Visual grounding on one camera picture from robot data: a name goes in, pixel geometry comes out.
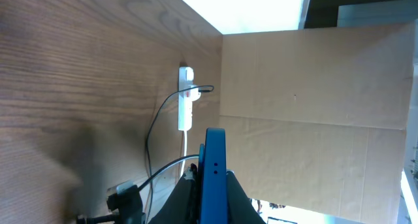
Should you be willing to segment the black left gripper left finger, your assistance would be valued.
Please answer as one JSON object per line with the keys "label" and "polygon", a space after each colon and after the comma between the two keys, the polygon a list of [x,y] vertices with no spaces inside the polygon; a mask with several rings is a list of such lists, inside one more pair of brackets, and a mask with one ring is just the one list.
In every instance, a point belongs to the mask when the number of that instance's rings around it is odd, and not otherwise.
{"label": "black left gripper left finger", "polygon": [[197,222],[196,178],[197,166],[192,163],[149,224],[195,224]]}

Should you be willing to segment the white power strip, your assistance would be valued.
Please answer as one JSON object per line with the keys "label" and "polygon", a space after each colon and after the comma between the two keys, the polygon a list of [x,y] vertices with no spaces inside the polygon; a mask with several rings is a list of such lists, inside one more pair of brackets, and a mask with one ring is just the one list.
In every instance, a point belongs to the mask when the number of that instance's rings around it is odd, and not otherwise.
{"label": "white power strip", "polygon": [[178,76],[178,129],[188,131],[192,128],[193,102],[187,96],[188,91],[196,86],[194,70],[191,67],[180,67]]}

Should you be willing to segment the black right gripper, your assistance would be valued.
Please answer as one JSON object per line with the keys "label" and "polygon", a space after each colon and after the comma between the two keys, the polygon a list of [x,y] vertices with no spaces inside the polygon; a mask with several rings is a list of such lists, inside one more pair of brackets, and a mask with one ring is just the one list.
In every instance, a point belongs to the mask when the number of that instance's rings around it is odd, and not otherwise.
{"label": "black right gripper", "polygon": [[143,212],[142,199],[139,188],[132,187],[122,194],[116,192],[109,195],[106,200],[108,209],[112,212],[106,216],[84,217],[78,216],[76,224],[145,224],[146,215]]}

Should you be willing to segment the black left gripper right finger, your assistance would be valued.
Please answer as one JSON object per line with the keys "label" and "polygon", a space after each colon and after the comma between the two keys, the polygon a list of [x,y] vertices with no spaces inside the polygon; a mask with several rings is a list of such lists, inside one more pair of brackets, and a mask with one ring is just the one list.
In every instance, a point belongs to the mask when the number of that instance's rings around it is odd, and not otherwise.
{"label": "black left gripper right finger", "polygon": [[233,171],[228,170],[226,177],[228,224],[265,224],[252,206]]}

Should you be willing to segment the blue Galaxy smartphone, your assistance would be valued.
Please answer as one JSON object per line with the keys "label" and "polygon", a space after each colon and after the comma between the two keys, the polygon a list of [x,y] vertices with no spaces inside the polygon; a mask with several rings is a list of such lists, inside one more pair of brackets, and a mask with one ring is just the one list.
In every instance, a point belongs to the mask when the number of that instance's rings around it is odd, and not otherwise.
{"label": "blue Galaxy smartphone", "polygon": [[200,224],[227,224],[227,168],[225,130],[208,128],[199,150],[201,182]]}

